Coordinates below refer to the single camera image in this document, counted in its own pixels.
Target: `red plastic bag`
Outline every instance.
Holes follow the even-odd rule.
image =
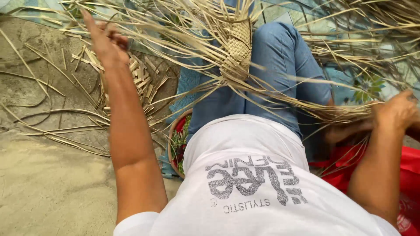
[[[309,165],[327,168],[321,178],[346,193],[350,177],[365,149],[366,146],[360,145],[337,147],[330,160]],[[420,236],[420,150],[403,147],[400,168],[398,231],[402,236]]]

